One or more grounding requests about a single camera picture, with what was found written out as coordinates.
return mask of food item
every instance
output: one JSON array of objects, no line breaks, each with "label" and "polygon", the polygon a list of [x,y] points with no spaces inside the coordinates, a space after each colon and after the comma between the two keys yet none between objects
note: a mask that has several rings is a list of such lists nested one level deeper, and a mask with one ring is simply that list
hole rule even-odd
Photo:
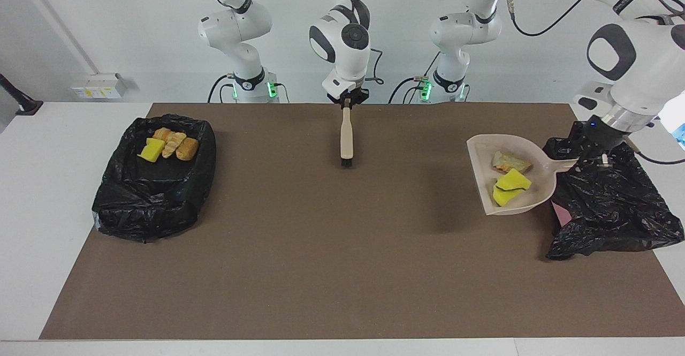
[{"label": "food item", "polygon": [[195,158],[197,149],[200,147],[200,143],[197,139],[186,138],[181,142],[181,146],[176,149],[176,158],[181,161],[191,161]]},{"label": "food item", "polygon": [[169,134],[169,137],[166,139],[166,147],[162,151],[162,156],[164,158],[172,156],[176,149],[181,146],[183,139],[186,139],[186,134],[183,134],[183,132]]},{"label": "food item", "polygon": [[138,156],[143,158],[145,161],[155,163],[157,162],[159,155],[162,153],[165,143],[164,141],[154,138],[148,138],[146,141],[146,146],[144,149],[142,149],[142,153],[140,153]]},{"label": "food item", "polygon": [[498,205],[504,207],[509,201],[528,190],[531,185],[532,182],[528,178],[519,173],[518,170],[511,169],[509,173],[500,177],[494,184],[492,198]]},{"label": "food item", "polygon": [[169,135],[171,134],[173,134],[173,132],[170,129],[162,127],[161,129],[155,132],[152,138],[160,139],[161,141],[164,141],[166,143],[166,139],[169,138]]},{"label": "food item", "polygon": [[519,188],[528,190],[530,185],[532,185],[532,182],[530,182],[528,178],[524,177],[524,175],[519,173],[519,171],[516,169],[511,169],[507,175],[502,176],[497,181],[497,187],[505,192],[509,192],[510,190],[518,190]]},{"label": "food item", "polygon": [[492,158],[492,166],[497,170],[504,171],[504,173],[509,173],[511,169],[516,169],[519,173],[526,173],[533,164],[511,154],[498,151]]}]

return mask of bread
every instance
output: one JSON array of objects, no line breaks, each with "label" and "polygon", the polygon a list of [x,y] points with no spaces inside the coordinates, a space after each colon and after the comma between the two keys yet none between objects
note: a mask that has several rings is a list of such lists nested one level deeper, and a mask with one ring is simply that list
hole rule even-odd
[{"label": "bread", "polygon": [[164,158],[172,156],[176,149],[181,146],[184,139],[186,139],[186,134],[183,134],[183,132],[174,132],[173,134],[170,134],[166,139],[166,147],[164,147],[164,150],[162,151],[162,156]]},{"label": "bread", "polygon": [[162,141],[166,142],[166,139],[169,138],[169,135],[173,134],[170,129],[166,127],[162,127],[161,129],[157,130],[155,134],[152,136],[154,139],[160,139]]},{"label": "bread", "polygon": [[191,161],[195,158],[197,149],[200,147],[200,143],[193,138],[183,139],[181,146],[176,149],[176,158],[181,161]]},{"label": "bread", "polygon": [[492,166],[497,170],[504,171],[504,173],[509,173],[511,169],[516,169],[519,173],[526,173],[533,164],[521,158],[516,158],[516,156],[498,151],[492,158]]}]

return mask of brush handle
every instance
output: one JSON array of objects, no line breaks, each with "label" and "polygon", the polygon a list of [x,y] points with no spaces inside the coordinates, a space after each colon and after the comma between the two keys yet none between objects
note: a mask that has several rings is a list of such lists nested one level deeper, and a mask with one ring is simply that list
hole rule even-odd
[{"label": "brush handle", "polygon": [[340,126],[340,158],[352,159],[353,157],[352,120],[350,120],[350,108],[345,107],[342,109],[342,126]]}]

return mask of yellow sponge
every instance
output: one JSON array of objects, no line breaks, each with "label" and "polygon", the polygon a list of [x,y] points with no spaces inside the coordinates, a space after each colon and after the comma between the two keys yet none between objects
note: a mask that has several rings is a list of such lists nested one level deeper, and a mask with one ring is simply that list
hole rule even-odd
[{"label": "yellow sponge", "polygon": [[528,190],[531,185],[532,182],[528,178],[524,177],[518,170],[511,169],[507,175],[500,177],[494,185],[492,198],[494,198],[498,205],[503,207],[509,201]]},{"label": "yellow sponge", "polygon": [[155,163],[157,162],[157,158],[162,154],[164,146],[166,146],[166,142],[161,141],[160,139],[148,138],[147,145],[138,156],[145,161]]},{"label": "yellow sponge", "polygon": [[528,190],[532,185],[532,182],[524,175],[522,175],[518,170],[511,169],[507,175],[502,176],[497,181],[497,187],[501,188],[505,192],[509,190],[516,190],[517,188],[522,188],[523,190]]}]

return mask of pink object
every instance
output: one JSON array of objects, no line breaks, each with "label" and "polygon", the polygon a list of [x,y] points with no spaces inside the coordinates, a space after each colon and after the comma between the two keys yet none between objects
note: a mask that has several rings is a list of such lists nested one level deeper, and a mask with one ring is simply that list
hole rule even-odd
[{"label": "pink object", "polygon": [[559,223],[561,224],[561,226],[565,226],[566,224],[568,224],[568,222],[570,222],[570,220],[573,219],[573,218],[570,216],[570,212],[568,212],[567,209],[564,209],[563,207],[557,205],[557,204],[554,203],[554,202],[552,203],[552,205],[554,206],[554,211],[555,211],[556,214],[557,214],[557,218],[558,218]]}]

